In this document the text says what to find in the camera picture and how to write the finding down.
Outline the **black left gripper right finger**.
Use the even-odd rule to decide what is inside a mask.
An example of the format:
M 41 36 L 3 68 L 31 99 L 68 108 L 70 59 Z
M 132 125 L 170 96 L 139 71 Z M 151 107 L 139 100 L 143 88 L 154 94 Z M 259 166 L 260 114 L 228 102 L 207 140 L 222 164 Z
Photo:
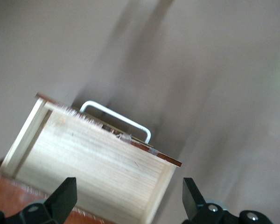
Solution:
M 239 216 L 231 214 L 218 203 L 205 201 L 192 178 L 184 178 L 182 186 L 182 202 L 187 219 L 184 224 L 271 224 L 264 214 L 243 210 Z

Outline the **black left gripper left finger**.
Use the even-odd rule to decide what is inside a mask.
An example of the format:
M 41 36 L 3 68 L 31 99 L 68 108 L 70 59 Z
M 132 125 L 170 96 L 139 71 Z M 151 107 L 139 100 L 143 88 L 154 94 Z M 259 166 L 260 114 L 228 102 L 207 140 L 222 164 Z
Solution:
M 77 181 L 68 177 L 47 200 L 33 202 L 10 217 L 0 211 L 0 224 L 63 224 L 76 203 Z

